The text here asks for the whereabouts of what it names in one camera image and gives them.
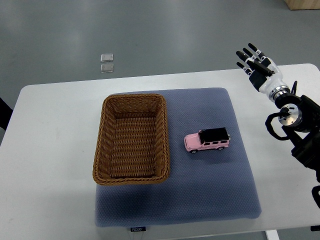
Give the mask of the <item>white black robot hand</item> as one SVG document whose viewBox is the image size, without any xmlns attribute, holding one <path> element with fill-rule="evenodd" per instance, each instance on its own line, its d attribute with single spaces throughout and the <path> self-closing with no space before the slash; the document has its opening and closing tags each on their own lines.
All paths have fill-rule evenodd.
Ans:
<svg viewBox="0 0 320 240">
<path fill-rule="evenodd" d="M 283 82 L 279 67 L 252 43 L 236 51 L 236 55 L 241 60 L 236 63 L 237 66 L 248 75 L 253 87 L 270 101 L 274 102 L 280 95 L 290 92 L 288 85 Z"/>
</svg>

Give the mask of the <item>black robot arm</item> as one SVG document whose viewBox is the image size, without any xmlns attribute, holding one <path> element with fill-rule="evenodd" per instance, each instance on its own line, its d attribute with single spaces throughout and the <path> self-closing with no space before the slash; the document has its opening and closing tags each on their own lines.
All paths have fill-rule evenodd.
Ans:
<svg viewBox="0 0 320 240">
<path fill-rule="evenodd" d="M 291 155 L 304 167 L 315 171 L 320 181 L 320 106 L 306 95 L 297 96 L 298 82 L 292 89 L 277 86 L 270 97 L 279 112 L 270 114 L 265 126 L 279 141 L 291 141 Z"/>
</svg>

